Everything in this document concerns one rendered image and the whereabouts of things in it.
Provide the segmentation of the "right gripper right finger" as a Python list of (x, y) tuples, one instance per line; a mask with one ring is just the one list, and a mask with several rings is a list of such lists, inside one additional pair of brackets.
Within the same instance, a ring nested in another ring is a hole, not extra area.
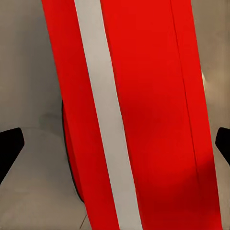
[(230, 129), (220, 127), (217, 132), (215, 144), (230, 165)]

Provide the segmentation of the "radio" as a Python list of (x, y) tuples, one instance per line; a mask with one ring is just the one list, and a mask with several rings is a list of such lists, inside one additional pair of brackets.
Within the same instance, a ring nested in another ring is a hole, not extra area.
[(222, 230), (191, 1), (42, 4), (92, 229)]

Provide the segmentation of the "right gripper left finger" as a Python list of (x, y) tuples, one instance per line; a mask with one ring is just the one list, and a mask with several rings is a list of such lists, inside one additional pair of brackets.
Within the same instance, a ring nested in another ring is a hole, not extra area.
[(18, 127), (0, 133), (0, 184), (24, 146), (22, 130)]

